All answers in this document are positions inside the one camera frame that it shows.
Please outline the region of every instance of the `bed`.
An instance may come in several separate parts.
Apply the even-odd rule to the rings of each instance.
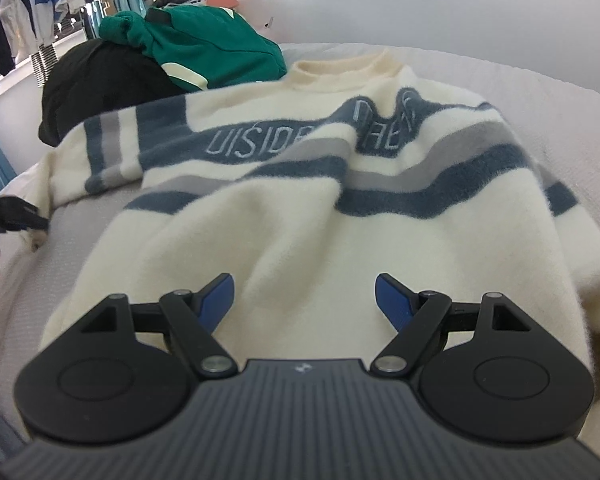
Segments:
[[[299,59],[360,56],[382,48],[282,45],[288,64]],[[408,47],[389,49],[419,76],[470,89],[498,107],[526,148],[573,189],[600,226],[600,94],[529,70],[469,57]],[[32,171],[21,174],[3,193],[22,195],[31,175]],[[35,254],[22,250],[18,235],[0,238],[0,414],[21,432],[24,428],[11,396],[17,373],[36,353],[48,316],[70,290],[104,226],[137,192],[137,187],[127,186],[61,207],[51,219],[52,236]],[[91,222],[80,237],[63,227],[85,214]],[[600,453],[600,423],[596,430]]]

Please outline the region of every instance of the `wall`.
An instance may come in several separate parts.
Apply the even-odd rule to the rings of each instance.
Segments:
[[[279,42],[416,46],[600,92],[600,0],[239,0]]]
[[[77,32],[58,41],[58,56],[84,40],[84,34]],[[0,147],[16,173],[31,167],[51,149],[38,139],[41,119],[42,88],[27,61],[0,79]]]

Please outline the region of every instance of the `green garment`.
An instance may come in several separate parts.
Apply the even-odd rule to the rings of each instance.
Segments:
[[[145,18],[125,10],[106,16],[99,33],[103,40],[140,48],[190,92],[272,81],[286,73],[280,48],[231,9],[151,8]]]

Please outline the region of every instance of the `bed sheet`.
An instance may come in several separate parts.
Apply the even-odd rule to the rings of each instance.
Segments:
[[[284,44],[288,64],[299,59],[338,59],[376,52],[365,44]],[[471,89],[496,105],[521,142],[563,179],[600,225],[600,94],[528,70],[416,48],[391,48],[416,74]],[[23,195],[27,172],[4,192]],[[0,241],[0,413],[23,431],[11,392],[19,370],[36,353],[48,316],[70,290],[100,233],[136,188],[88,198],[60,208],[53,235],[36,254],[18,247],[17,235]],[[82,235],[77,227],[84,227]],[[12,263],[10,254],[14,254]]]

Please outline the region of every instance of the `sweater collar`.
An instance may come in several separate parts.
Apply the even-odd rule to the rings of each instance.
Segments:
[[[393,77],[403,68],[389,51],[335,61],[297,61],[284,81],[313,92],[339,92],[362,88],[371,79]]]

